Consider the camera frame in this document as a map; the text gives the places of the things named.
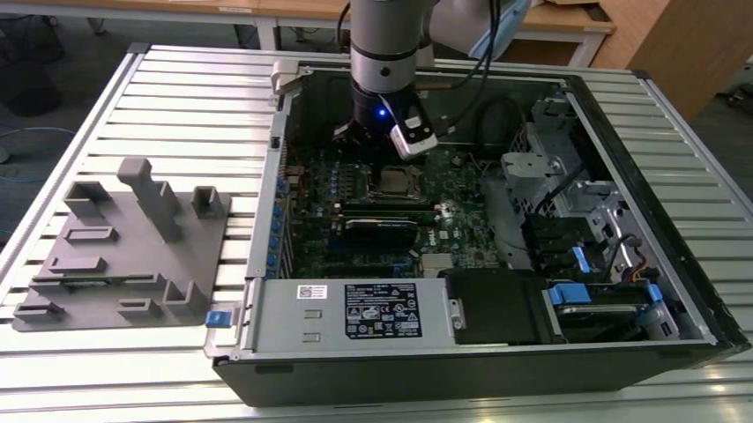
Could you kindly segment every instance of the sticker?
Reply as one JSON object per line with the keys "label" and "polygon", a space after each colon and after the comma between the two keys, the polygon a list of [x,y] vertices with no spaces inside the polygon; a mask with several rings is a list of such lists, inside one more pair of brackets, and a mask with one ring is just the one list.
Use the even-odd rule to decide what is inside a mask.
{"label": "sticker", "polygon": [[609,28],[598,28],[595,26],[586,26],[583,28],[583,31],[586,33],[610,33],[611,32],[611,30]]}
{"label": "sticker", "polygon": [[218,7],[218,9],[230,13],[252,13],[252,10],[247,7]]}
{"label": "sticker", "polygon": [[581,247],[573,247],[573,253],[575,253],[575,258],[578,259],[579,271],[590,273],[589,260],[586,260],[583,249]]}
{"label": "sticker", "polygon": [[346,285],[344,334],[350,339],[419,338],[415,284]]}
{"label": "sticker", "polygon": [[298,285],[299,300],[326,300],[327,285]]}

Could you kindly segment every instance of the blue connector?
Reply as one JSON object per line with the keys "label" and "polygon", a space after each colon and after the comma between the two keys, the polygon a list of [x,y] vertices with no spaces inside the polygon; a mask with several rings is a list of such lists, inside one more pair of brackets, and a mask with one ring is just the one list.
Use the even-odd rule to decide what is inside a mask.
{"label": "blue connector", "polygon": [[649,284],[646,289],[649,290],[651,304],[663,300],[663,294],[661,293],[659,286],[657,284]]}
{"label": "blue connector", "polygon": [[223,329],[232,326],[231,311],[209,311],[203,325],[209,329]]}
{"label": "blue connector", "polygon": [[563,306],[569,304],[590,304],[589,289],[586,284],[573,282],[570,284],[557,284],[549,289],[551,305]]}

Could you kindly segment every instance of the gray plastic part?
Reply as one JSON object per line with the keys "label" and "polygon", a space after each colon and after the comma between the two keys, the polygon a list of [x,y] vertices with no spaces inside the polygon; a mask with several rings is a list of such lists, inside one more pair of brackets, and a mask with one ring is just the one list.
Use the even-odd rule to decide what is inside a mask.
{"label": "gray plastic part", "polygon": [[196,289],[195,283],[189,282],[183,293],[172,282],[167,282],[164,288],[163,304],[175,315],[189,315],[204,317],[209,307],[209,301]]}
{"label": "gray plastic part", "polygon": [[[143,188],[144,181],[151,181],[151,175],[133,174],[141,178],[133,185]],[[157,195],[161,201],[156,203],[171,209],[171,219],[181,233],[180,240],[164,242],[156,226],[144,215],[144,202],[135,194],[108,194],[100,190],[97,183],[87,183],[81,187],[76,182],[69,190],[73,198],[93,200],[95,197],[89,205],[95,205],[100,217],[93,219],[93,214],[88,213],[81,220],[77,215],[69,215],[43,269],[29,283],[25,302],[15,315],[16,330],[203,323],[212,298],[231,196],[218,194],[212,187],[203,188],[203,192],[213,193],[209,197],[219,203],[209,213],[212,216],[199,219],[192,203],[193,193],[173,194],[164,188],[167,185],[152,184],[160,186]],[[104,236],[97,241],[69,242],[65,239],[65,235],[89,230],[101,234],[103,226],[111,227],[117,236]],[[139,304],[129,301],[136,300],[143,302],[144,312],[135,311]]]}
{"label": "gray plastic part", "polygon": [[129,298],[117,301],[117,313],[127,320],[155,319],[163,315],[160,306],[151,298]]}
{"label": "gray plastic part", "polygon": [[112,226],[91,226],[68,229],[63,235],[68,242],[113,242],[117,231]]}
{"label": "gray plastic part", "polygon": [[101,257],[55,257],[47,269],[52,273],[101,273],[107,262]]}
{"label": "gray plastic part", "polygon": [[175,223],[176,202],[167,182],[152,181],[152,164],[141,157],[127,157],[117,169],[117,179],[133,190],[139,206],[165,242],[180,239],[180,227]]}
{"label": "gray plastic part", "polygon": [[211,219],[224,213],[223,202],[213,187],[193,188],[191,205],[199,219]]}
{"label": "gray plastic part", "polygon": [[64,310],[51,301],[35,305],[19,304],[13,315],[25,323],[57,323],[63,320]]}
{"label": "gray plastic part", "polygon": [[77,182],[65,195],[64,203],[80,220],[101,219],[97,202],[109,201],[111,197],[99,182]]}

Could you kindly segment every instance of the wooden table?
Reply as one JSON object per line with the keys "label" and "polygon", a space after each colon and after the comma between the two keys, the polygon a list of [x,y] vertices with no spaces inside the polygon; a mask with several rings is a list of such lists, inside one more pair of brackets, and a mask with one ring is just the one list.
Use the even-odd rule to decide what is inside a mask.
{"label": "wooden table", "polygon": [[[259,18],[271,19],[274,28],[335,28],[347,3],[348,0],[259,0],[255,14]],[[529,10],[515,39],[578,44],[569,66],[587,67],[606,35],[614,33],[615,29],[614,23],[594,21],[579,6],[542,4]],[[272,34],[266,37],[260,35],[260,39],[263,49],[278,49]]]}
{"label": "wooden table", "polygon": [[[254,25],[259,28],[262,49],[276,50],[280,27],[335,28],[346,3],[347,0],[9,0],[0,3],[0,12]],[[515,39],[577,44],[569,65],[586,67],[614,30],[613,23],[594,21],[578,6],[543,4],[529,10]]]}

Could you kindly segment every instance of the blue latch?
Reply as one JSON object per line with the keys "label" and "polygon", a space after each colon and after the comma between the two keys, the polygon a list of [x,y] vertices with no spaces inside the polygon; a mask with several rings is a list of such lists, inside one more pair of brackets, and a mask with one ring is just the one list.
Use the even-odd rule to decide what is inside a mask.
{"label": "blue latch", "polygon": [[582,271],[583,273],[590,273],[589,260],[586,260],[583,249],[581,247],[573,247],[573,253],[575,254],[575,258],[578,259],[579,271]]}
{"label": "blue latch", "polygon": [[209,329],[230,328],[232,326],[232,311],[209,311],[203,324]]}
{"label": "blue latch", "polygon": [[590,304],[589,289],[586,284],[557,284],[549,289],[551,305]]}
{"label": "blue latch", "polygon": [[657,284],[649,284],[649,296],[651,304],[657,301],[663,300],[663,295]]}

